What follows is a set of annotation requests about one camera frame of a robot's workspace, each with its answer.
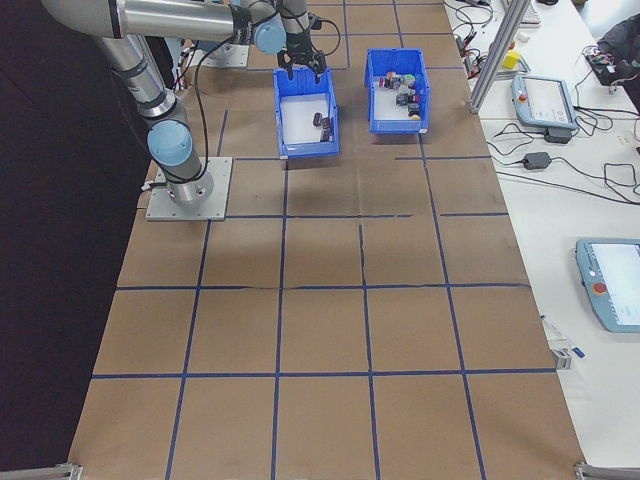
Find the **red emergency stop button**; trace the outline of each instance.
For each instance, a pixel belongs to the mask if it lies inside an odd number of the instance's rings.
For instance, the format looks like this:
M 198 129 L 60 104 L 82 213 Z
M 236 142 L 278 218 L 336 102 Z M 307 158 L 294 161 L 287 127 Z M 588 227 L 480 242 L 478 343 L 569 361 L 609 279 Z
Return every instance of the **red emergency stop button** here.
M 598 295 L 602 295 L 607 291 L 607 286 L 602 282 L 594 283 L 591 288 L 593 288 L 593 291 Z

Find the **robotic arm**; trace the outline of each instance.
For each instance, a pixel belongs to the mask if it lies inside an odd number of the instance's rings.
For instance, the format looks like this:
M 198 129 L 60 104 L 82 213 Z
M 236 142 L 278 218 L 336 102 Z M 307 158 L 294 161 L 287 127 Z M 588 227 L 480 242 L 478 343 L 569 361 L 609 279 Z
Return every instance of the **robotic arm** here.
M 213 178 L 207 172 L 208 159 L 201 161 L 195 152 L 185 108 L 165 88 L 145 35 L 254 43 L 267 54 L 278 54 L 289 78 L 294 64 L 307 66 L 317 79 L 326 69 L 324 53 L 313 47 L 310 36 L 322 19 L 307 12 L 306 0 L 231 0 L 239 2 L 232 5 L 202 0 L 41 1 L 58 22 L 92 36 L 125 83 L 151 129 L 149 151 L 165 174 L 167 194 L 183 210 L 195 211 L 207 201 Z
M 222 5 L 202 0 L 42 0 L 67 27 L 93 37 L 127 35 L 192 38 L 256 46 L 278 53 L 278 64 L 304 65 L 320 75 L 324 54 L 313 47 L 310 31 L 322 19 L 307 12 L 306 0 L 239 0 Z

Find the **metal bracket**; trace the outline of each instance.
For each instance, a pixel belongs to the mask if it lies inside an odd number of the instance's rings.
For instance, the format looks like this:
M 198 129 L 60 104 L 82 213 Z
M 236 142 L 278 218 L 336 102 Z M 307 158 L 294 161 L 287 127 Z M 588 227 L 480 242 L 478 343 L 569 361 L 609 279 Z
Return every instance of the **metal bracket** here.
M 578 480 L 599 478 L 602 480 L 640 480 L 640 468 L 600 468 L 586 463 L 574 467 Z
M 204 157 L 200 157 L 200 161 L 204 164 Z M 149 198 L 146 219 L 150 221 L 224 220 L 227 214 L 232 168 L 233 158 L 231 157 L 209 157 L 207 171 L 213 175 L 213 190 L 204 201 L 196 205 L 179 205 L 169 196 L 166 188 L 154 188 Z M 155 181 L 165 181 L 162 171 L 158 171 Z
M 571 354 L 566 348 L 551 349 L 556 370 L 569 370 L 571 368 Z
M 0 480 L 80 480 L 82 467 L 63 463 L 51 468 L 0 472 Z
M 193 52 L 192 65 L 197 65 L 200 59 L 207 53 L 203 50 Z M 223 45 L 218 51 L 213 52 L 204 62 L 203 67 L 214 68 L 247 68 L 249 61 L 249 45 Z

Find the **person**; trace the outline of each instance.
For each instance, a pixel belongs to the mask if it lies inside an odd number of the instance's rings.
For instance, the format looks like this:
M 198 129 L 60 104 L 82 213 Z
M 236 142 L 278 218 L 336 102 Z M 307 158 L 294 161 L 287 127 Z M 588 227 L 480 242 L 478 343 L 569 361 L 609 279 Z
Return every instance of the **person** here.
M 622 85 L 640 110 L 640 13 L 614 25 L 598 40 L 598 48 L 613 56 L 616 76 L 625 79 Z

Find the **metal frame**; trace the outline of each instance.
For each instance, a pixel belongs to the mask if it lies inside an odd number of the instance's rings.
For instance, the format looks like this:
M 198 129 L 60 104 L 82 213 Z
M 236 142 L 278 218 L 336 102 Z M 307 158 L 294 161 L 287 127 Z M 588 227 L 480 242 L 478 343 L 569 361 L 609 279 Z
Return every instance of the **metal frame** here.
M 602 480 L 640 480 L 640 468 L 600 468 L 586 463 L 575 466 L 576 478 L 586 480 L 599 478 Z
M 471 93 L 468 107 L 471 113 L 478 113 L 482 103 L 489 93 L 489 89 L 496 78 L 502 60 L 509 49 L 509 45 L 516 36 L 516 31 L 524 17 L 530 0 L 513 0 L 505 13 L 500 24 L 496 38 L 489 49 L 487 60 L 485 60 L 482 71 L 478 76 L 478 81 Z
M 0 472 L 0 480 L 80 480 L 82 467 L 63 463 L 51 468 Z

